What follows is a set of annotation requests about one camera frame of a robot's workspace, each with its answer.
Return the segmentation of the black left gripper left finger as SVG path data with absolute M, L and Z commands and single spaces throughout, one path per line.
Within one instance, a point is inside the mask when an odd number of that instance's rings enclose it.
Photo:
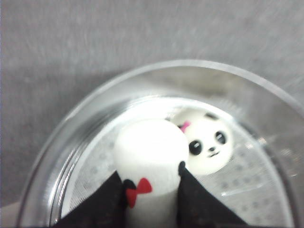
M 124 228 L 124 186 L 114 172 L 90 197 L 69 212 L 56 228 Z

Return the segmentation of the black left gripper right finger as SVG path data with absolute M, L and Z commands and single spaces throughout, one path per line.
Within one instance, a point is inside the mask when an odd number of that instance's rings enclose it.
M 249 225 L 209 193 L 179 164 L 177 222 L 180 228 L 248 228 Z

